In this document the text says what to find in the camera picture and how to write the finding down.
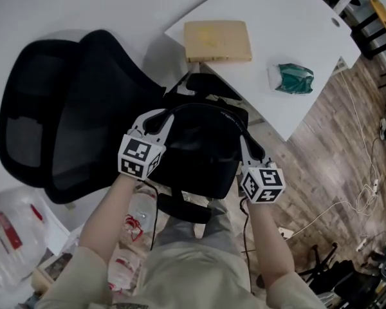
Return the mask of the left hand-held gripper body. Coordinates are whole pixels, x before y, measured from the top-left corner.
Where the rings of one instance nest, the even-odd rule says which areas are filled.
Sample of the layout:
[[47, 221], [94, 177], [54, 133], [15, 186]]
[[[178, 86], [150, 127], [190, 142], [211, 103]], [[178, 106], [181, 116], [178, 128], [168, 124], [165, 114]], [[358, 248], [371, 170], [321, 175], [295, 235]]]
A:
[[157, 168], [166, 151], [167, 132], [142, 134], [131, 129], [122, 138], [118, 151], [118, 172], [137, 180], [146, 180]]

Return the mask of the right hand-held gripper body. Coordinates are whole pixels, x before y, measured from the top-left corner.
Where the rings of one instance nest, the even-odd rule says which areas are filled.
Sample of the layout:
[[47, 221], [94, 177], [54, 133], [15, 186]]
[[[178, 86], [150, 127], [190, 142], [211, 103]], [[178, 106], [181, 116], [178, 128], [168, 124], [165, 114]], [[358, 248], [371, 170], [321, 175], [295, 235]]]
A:
[[274, 162], [266, 167], [242, 167], [241, 187], [250, 203], [274, 203], [284, 192], [286, 182], [282, 169]]

